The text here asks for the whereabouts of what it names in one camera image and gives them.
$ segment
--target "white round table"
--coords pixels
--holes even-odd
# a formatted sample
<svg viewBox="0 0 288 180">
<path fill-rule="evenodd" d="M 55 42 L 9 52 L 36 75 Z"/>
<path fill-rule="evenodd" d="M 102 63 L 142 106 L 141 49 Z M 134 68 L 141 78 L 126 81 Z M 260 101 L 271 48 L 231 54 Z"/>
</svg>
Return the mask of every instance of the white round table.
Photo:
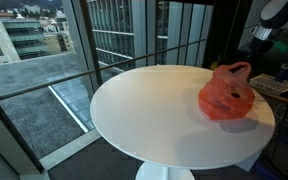
<svg viewBox="0 0 288 180">
<path fill-rule="evenodd" d="M 275 120 L 258 93 L 239 120 L 210 121 L 198 92 L 212 71 L 177 65 L 137 68 L 105 82 L 91 101 L 99 133 L 122 152 L 145 161 L 136 179 L 194 179 L 190 169 L 241 162 L 271 139 Z"/>
</svg>

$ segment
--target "floor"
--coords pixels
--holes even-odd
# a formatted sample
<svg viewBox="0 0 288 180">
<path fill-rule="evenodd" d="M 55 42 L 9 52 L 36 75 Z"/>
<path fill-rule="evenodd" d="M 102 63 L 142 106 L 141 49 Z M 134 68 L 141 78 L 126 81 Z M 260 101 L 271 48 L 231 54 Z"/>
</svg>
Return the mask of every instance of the floor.
<svg viewBox="0 0 288 180">
<path fill-rule="evenodd" d="M 277 73 L 279 65 L 276 63 L 280 61 L 278 59 L 280 56 L 273 53 L 271 57 L 274 55 L 276 58 L 271 58 L 266 62 L 259 61 L 255 73 L 266 71 L 270 75 Z M 278 101 L 269 97 L 264 98 L 273 110 L 276 109 Z M 278 142 L 278 146 L 275 156 L 272 158 L 276 142 Z M 49 170 L 48 173 L 52 180 L 134 180 L 142 163 L 142 161 L 125 155 L 100 138 Z M 191 172 L 196 180 L 288 179 L 288 122 L 285 123 L 279 141 L 276 136 L 273 136 L 250 172 L 237 166 Z"/>
</svg>

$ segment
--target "red plastic bag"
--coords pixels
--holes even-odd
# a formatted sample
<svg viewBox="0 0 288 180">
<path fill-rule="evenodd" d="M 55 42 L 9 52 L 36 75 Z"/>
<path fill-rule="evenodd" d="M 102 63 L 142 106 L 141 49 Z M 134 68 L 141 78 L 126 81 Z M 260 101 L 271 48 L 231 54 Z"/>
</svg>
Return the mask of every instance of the red plastic bag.
<svg viewBox="0 0 288 180">
<path fill-rule="evenodd" d="M 251 66 L 247 62 L 221 65 L 198 94 L 199 107 L 210 120 L 240 119 L 255 99 L 247 83 Z"/>
</svg>

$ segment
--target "keyboard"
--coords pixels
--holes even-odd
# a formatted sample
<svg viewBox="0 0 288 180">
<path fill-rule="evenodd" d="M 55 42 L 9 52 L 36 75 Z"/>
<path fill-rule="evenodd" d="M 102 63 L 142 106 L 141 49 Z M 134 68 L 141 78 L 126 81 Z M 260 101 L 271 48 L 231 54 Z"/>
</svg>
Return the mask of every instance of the keyboard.
<svg viewBox="0 0 288 180">
<path fill-rule="evenodd" d="M 280 96 L 282 93 L 288 91 L 288 81 L 278 82 L 274 80 L 275 77 L 266 74 L 261 74 L 252 78 L 249 85 L 270 92 L 272 94 Z"/>
</svg>

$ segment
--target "table pedestal base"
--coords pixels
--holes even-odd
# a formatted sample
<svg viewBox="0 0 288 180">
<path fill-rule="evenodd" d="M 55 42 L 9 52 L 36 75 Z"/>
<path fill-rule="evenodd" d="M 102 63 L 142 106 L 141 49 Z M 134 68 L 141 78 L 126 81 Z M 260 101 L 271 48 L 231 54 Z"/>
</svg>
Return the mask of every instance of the table pedestal base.
<svg viewBox="0 0 288 180">
<path fill-rule="evenodd" d="M 194 180 L 188 169 L 168 168 L 144 162 L 136 174 L 136 180 Z"/>
</svg>

